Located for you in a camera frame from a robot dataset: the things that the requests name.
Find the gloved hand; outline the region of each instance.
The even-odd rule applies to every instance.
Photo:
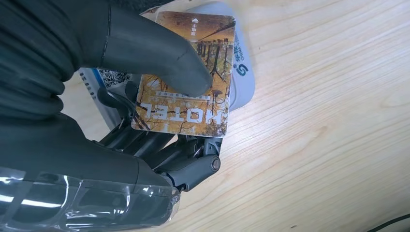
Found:
[[[155,74],[181,93],[204,93],[212,80],[191,45],[139,16],[157,3],[0,1],[0,166],[26,180],[43,171],[169,185],[140,159],[88,141],[57,96],[79,67]]]

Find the black cable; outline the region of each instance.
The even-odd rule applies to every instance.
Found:
[[[408,218],[410,218],[410,214],[406,214],[406,215],[403,215],[403,216],[401,216],[401,217],[396,217],[395,219],[392,219],[392,220],[390,220],[390,221],[388,221],[388,222],[385,222],[385,223],[379,225],[378,227],[375,227],[375,228],[373,228],[373,229],[371,229],[371,230],[369,230],[369,231],[367,231],[367,232],[376,232],[376,231],[379,231],[379,230],[383,229],[384,227],[388,227],[388,226],[390,226],[390,225],[393,224],[393,223],[396,223],[396,222],[398,222],[398,221],[402,221],[402,220],[408,219]]]

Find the autumn tree image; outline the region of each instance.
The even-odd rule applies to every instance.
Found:
[[[227,131],[235,20],[231,16],[161,12],[157,23],[187,39],[213,77],[192,98],[154,75],[141,79],[132,127],[138,130],[223,137]]]

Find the barcode label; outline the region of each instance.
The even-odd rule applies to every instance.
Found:
[[[107,88],[123,85],[132,78],[132,74],[112,70],[98,69],[102,80]]]

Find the wood grain surface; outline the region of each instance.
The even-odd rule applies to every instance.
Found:
[[[410,213],[410,1],[226,2],[256,92],[230,116],[221,170],[154,230],[354,232]],[[63,99],[88,138],[104,136],[78,77]]]

